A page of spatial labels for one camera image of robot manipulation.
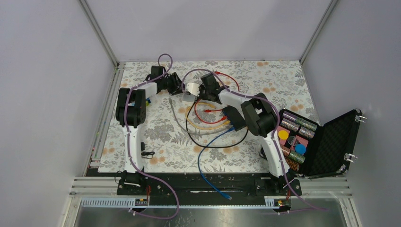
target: aluminum frame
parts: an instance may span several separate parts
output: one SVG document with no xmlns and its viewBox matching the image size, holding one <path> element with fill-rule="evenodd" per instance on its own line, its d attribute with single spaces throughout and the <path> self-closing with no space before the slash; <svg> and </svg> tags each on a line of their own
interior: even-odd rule
<svg viewBox="0 0 401 227">
<path fill-rule="evenodd" d="M 323 27 L 326 25 L 327 20 L 329 19 L 331 13 L 334 11 L 336 8 L 337 4 L 339 3 L 340 0 L 331 0 L 329 6 L 327 7 L 326 11 L 323 14 L 322 19 L 320 20 L 319 24 L 317 25 L 316 30 L 314 31 L 314 34 L 311 37 L 311 40 L 309 40 L 308 45 L 306 45 L 306 48 L 304 52 L 301 55 L 301 58 L 299 59 L 299 62 L 301 65 L 304 64 L 306 58 L 308 57 L 308 54 L 310 53 L 317 37 L 319 36 L 320 32 L 322 31 Z"/>
<path fill-rule="evenodd" d="M 93 14 L 92 10 L 90 9 L 88 3 L 86 0 L 78 0 L 78 2 L 81 4 L 82 9 L 84 10 L 84 13 L 86 17 L 88 18 L 90 25 L 92 26 L 96 36 L 99 38 L 100 43 L 102 44 L 103 48 L 106 51 L 107 56 L 109 57 L 110 61 L 114 65 L 114 67 L 118 67 L 118 59 L 116 58 L 112 48 L 110 47 L 108 41 L 106 40 L 105 35 L 102 32 L 102 29 L 100 29 L 99 24 L 96 21 L 95 15 Z"/>
<path fill-rule="evenodd" d="M 88 166 L 95 167 L 99 165 L 98 161 L 100 161 L 103 146 L 105 145 L 105 139 L 109 130 L 109 124 L 112 118 L 113 108 L 117 99 L 118 89 L 120 88 L 124 69 L 125 63 L 119 64 L 116 72 L 113 75 L 113 78 L 110 80 L 110 84 L 108 86 L 109 88 L 107 90 L 107 97 L 103 103 L 102 114 L 100 115 L 97 123 L 96 133 L 91 143 L 82 176 L 85 176 Z"/>
<path fill-rule="evenodd" d="M 337 199 L 340 203 L 345 221 L 348 227 L 362 227 L 361 220 L 355 208 L 355 202 L 349 189 L 348 181 L 344 176 L 326 177 L 320 179 L 309 180 L 306 178 L 297 178 L 300 181 L 305 199 Z M 69 198 L 69 207 L 65 220 L 62 222 L 63 227 L 72 227 L 77 219 L 78 210 L 83 201 L 90 198 L 97 198 L 105 201 L 121 201 L 123 198 L 138 198 L 142 196 L 119 196 L 117 193 L 117 184 L 114 177 L 76 177 L 71 188 L 71 196 Z M 285 196 L 265 196 L 265 200 L 284 199 Z M 171 208 L 176 206 L 152 206 L 153 208 Z M 181 208 L 190 209 L 270 209 L 269 206 L 180 206 Z"/>
</svg>

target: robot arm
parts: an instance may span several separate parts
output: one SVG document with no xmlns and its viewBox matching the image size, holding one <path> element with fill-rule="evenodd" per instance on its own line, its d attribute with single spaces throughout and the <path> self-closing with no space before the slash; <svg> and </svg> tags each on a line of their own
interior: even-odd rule
<svg viewBox="0 0 401 227">
<path fill-rule="evenodd" d="M 146 80 L 152 80 L 162 75 L 164 70 L 163 66 L 152 66 L 151 74 L 146 77 Z M 164 89 L 167 89 L 172 95 L 179 94 L 182 92 L 180 90 L 180 84 L 181 80 L 176 73 L 173 73 L 167 74 L 165 77 L 159 78 L 154 82 L 149 82 L 141 86 L 140 89 L 133 90 L 127 108 L 127 125 L 129 131 L 126 129 L 124 122 L 124 111 L 130 89 L 120 88 L 115 117 L 120 122 L 124 133 L 126 157 L 124 170 L 128 173 L 136 172 L 136 169 L 131 165 L 130 159 L 132 159 L 138 169 L 143 169 L 141 151 L 144 150 L 145 147 L 144 143 L 141 143 L 140 138 L 143 123 L 146 119 L 146 99 Z"/>
<path fill-rule="evenodd" d="M 133 90 L 130 96 L 129 103 L 133 103 L 134 105 L 129 105 L 127 110 L 127 123 L 128 129 L 127 131 L 124 123 L 124 109 L 125 103 L 127 100 L 127 95 L 129 93 L 129 88 L 121 88 L 118 94 L 117 101 L 117 109 L 116 109 L 116 118 L 120 122 L 122 127 L 122 131 L 124 133 L 125 139 L 125 167 L 124 170 L 127 170 L 129 173 L 135 173 L 135 168 L 131 165 L 130 158 L 132 158 L 134 164 L 138 167 L 138 169 L 143 169 L 143 162 L 141 157 L 141 151 L 144 149 L 141 146 L 140 142 L 140 132 L 142 131 L 143 124 L 146 118 L 146 99 L 155 95 L 157 93 L 157 84 L 155 82 L 150 82 L 141 86 L 140 89 Z M 127 138 L 130 137 L 130 153 L 131 157 L 128 154 L 128 142 Z"/>
<path fill-rule="evenodd" d="M 259 127 L 263 127 L 263 125 L 260 126 L 261 122 L 263 122 L 263 119 L 267 119 L 273 122 L 274 123 L 273 128 L 274 128 L 277 120 L 275 120 L 274 117 L 269 118 L 269 115 L 274 114 L 274 112 L 271 111 L 270 113 L 267 113 L 267 110 L 263 109 L 265 106 L 258 105 L 258 103 L 261 103 L 259 100 L 252 100 L 250 98 L 240 97 L 231 94 L 227 90 L 221 91 L 218 97 L 222 104 L 230 105 L 232 107 L 235 107 L 236 109 L 242 109 L 243 114 L 245 116 L 245 123 L 248 126 L 249 131 L 251 131 L 253 135 L 258 137 L 259 142 L 262 145 L 262 149 L 264 150 L 264 153 L 266 155 L 267 162 L 269 163 L 270 173 L 275 177 L 282 176 L 283 170 L 280 164 L 279 154 L 277 153 L 276 147 L 274 146 L 273 143 L 273 140 L 275 140 L 276 143 L 279 144 L 277 132 L 275 132 L 275 135 L 273 136 L 272 135 L 273 131 L 271 126 L 268 126 L 268 129 L 266 129 L 268 131 L 271 129 L 271 131 L 268 133 L 266 132 L 266 130 L 264 130 L 264 132 L 260 132 L 261 130 L 258 129 Z M 257 114 L 255 108 L 262 109 L 262 112 L 260 114 Z M 284 162 L 285 172 L 287 173 L 289 170 L 289 166 L 286 161 L 283 162 Z"/>
<path fill-rule="evenodd" d="M 258 99 L 244 98 L 241 96 L 234 95 L 229 91 L 221 87 L 212 74 L 207 74 L 201 77 L 202 84 L 197 88 L 200 99 L 217 102 L 220 104 L 232 106 L 237 110 L 242 110 L 244 116 L 245 125 L 249 131 L 258 137 L 262 149 L 266 155 L 266 159 L 269 163 L 270 173 L 279 178 L 283 175 L 283 170 L 280 163 L 279 154 L 273 143 L 273 140 L 279 144 L 277 132 L 273 136 L 273 130 L 277 124 L 277 116 L 274 113 L 271 106 L 261 102 Z M 263 93 L 259 93 L 256 96 L 266 98 Z M 233 119 L 242 117 L 240 114 L 235 114 L 230 119 L 228 111 L 225 112 L 231 122 Z M 288 172 L 289 166 L 285 160 L 282 160 L 285 173 Z"/>
</svg>

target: blue ethernet cable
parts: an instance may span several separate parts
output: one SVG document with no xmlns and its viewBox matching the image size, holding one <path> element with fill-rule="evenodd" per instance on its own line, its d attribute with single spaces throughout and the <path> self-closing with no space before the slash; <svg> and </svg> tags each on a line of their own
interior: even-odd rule
<svg viewBox="0 0 401 227">
<path fill-rule="evenodd" d="M 221 192 L 219 189 L 217 189 L 214 185 L 212 185 L 212 183 L 210 183 L 210 182 L 206 179 L 205 175 L 203 175 L 202 170 L 200 169 L 200 166 L 201 166 L 200 160 L 201 160 L 201 154 L 202 154 L 202 152 L 206 149 L 206 147 L 208 147 L 211 143 L 213 143 L 215 140 L 217 140 L 220 136 L 222 136 L 222 135 L 224 135 L 224 134 L 226 134 L 226 133 L 229 133 L 229 132 L 231 132 L 231 131 L 233 131 L 233 130 L 234 130 L 234 127 L 228 129 L 226 132 L 224 132 L 224 133 L 218 135 L 216 138 L 212 139 L 212 140 L 200 151 L 200 153 L 199 153 L 199 155 L 198 155 L 198 169 L 199 169 L 199 173 L 201 174 L 201 176 L 203 177 L 203 179 L 204 179 L 204 180 L 206 181 L 206 183 L 208 183 L 214 190 L 216 190 L 218 193 L 220 193 L 222 196 L 224 196 L 224 198 L 229 199 L 229 200 L 232 199 L 231 196 L 229 196 L 228 194 L 226 194 L 226 193 L 224 193 L 224 192 Z"/>
</svg>

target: gray cable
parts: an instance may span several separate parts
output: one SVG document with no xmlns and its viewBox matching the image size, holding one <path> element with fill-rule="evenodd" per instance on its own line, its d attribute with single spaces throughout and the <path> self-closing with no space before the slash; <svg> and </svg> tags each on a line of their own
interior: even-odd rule
<svg viewBox="0 0 401 227">
<path fill-rule="evenodd" d="M 216 133 L 219 133 L 219 132 L 222 132 L 222 131 L 227 131 L 229 128 L 232 127 L 232 126 L 230 125 L 230 126 L 228 126 L 228 127 L 226 127 L 226 128 L 223 128 L 223 129 L 220 129 L 220 130 L 217 130 L 217 131 L 214 131 L 214 132 L 206 132 L 206 133 L 198 133 L 198 132 L 187 131 L 187 130 L 186 130 L 183 126 L 181 126 L 180 123 L 178 122 L 177 116 L 175 115 L 175 112 L 174 112 L 173 100 L 172 100 L 171 98 L 168 98 L 168 102 L 170 103 L 171 110 L 173 111 L 174 119 L 175 119 L 175 121 L 177 122 L 178 126 L 180 126 L 180 128 L 182 128 L 184 131 L 186 131 L 186 132 L 189 133 L 189 134 L 192 134 L 192 135 L 211 135 L 211 134 L 216 134 Z"/>
</svg>

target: metal floor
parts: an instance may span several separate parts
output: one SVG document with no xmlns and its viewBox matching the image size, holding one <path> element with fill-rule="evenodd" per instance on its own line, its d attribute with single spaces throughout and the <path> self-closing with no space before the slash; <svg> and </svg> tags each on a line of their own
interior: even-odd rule
<svg viewBox="0 0 401 227">
<path fill-rule="evenodd" d="M 347 226 L 340 204 L 334 199 L 309 200 L 314 205 L 329 208 L 324 211 L 302 211 L 286 215 L 268 209 L 180 209 L 172 220 L 156 220 L 132 216 L 128 209 L 81 207 L 76 227 L 342 227 Z M 297 199 L 291 210 L 306 208 Z M 173 209 L 147 209 L 144 212 L 160 216 L 174 213 Z"/>
</svg>

